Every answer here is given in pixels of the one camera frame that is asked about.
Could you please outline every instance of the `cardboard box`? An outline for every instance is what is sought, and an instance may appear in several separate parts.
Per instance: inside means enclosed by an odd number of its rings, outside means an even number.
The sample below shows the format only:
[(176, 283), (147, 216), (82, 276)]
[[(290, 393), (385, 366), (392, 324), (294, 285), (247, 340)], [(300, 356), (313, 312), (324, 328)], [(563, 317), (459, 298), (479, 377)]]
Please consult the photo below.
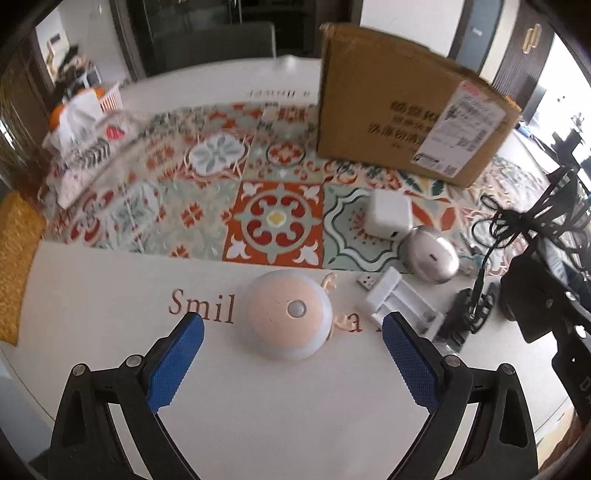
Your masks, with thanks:
[(318, 154), (471, 185), (519, 110), (411, 41), (325, 25)]

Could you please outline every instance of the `screw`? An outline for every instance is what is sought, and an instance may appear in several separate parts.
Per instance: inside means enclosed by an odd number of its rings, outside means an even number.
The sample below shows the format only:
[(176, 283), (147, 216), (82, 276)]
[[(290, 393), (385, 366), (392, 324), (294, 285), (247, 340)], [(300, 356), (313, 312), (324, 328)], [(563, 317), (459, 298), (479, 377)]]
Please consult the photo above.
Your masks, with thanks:
[(502, 364), (501, 370), (503, 370), (503, 372), (505, 372), (507, 375), (513, 375), (515, 373), (515, 368), (513, 368), (513, 365), (509, 364)]
[(450, 367), (459, 367), (462, 364), (462, 361), (455, 355), (447, 355), (445, 357), (445, 363)]
[(132, 356), (127, 357), (127, 360), (125, 361), (125, 365), (133, 368), (133, 367), (137, 367), (141, 362), (142, 362), (141, 356), (132, 355)]
[(79, 377), (84, 373), (85, 370), (86, 370), (86, 367), (84, 365), (78, 364), (72, 369), (72, 374), (75, 377)]

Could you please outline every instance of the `pink round object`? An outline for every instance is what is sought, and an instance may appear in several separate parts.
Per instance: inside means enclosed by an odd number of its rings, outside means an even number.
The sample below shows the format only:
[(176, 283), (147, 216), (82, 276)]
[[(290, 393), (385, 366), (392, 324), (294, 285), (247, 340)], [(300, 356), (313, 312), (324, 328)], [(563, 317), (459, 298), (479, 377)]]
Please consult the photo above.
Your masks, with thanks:
[(245, 292), (243, 305), (242, 330), (274, 358), (306, 358), (330, 332), (328, 295), (297, 270), (276, 270), (257, 278)]

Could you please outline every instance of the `orange fruit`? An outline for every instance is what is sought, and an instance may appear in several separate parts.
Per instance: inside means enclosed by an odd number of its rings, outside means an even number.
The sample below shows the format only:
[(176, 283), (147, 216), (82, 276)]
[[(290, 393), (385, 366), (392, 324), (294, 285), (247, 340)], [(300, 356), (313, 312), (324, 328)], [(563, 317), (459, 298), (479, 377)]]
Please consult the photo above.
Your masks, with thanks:
[(49, 130), (53, 132), (60, 125), (60, 114), (64, 109), (65, 104), (61, 103), (56, 106), (49, 117)]

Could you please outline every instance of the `blue gripper pad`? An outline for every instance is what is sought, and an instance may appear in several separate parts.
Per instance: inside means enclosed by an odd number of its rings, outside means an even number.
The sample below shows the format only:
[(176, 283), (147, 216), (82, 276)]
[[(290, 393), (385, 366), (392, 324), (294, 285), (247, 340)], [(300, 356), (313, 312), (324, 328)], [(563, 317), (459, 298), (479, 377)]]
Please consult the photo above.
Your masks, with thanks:
[(152, 413), (156, 413), (160, 407), (170, 405), (172, 402), (185, 373), (189, 370), (203, 343), (204, 331), (203, 319), (200, 315), (194, 315), (154, 369), (150, 376), (147, 397)]
[(392, 314), (384, 318), (382, 339), (415, 403), (433, 413), (439, 405), (437, 378), (399, 321)]

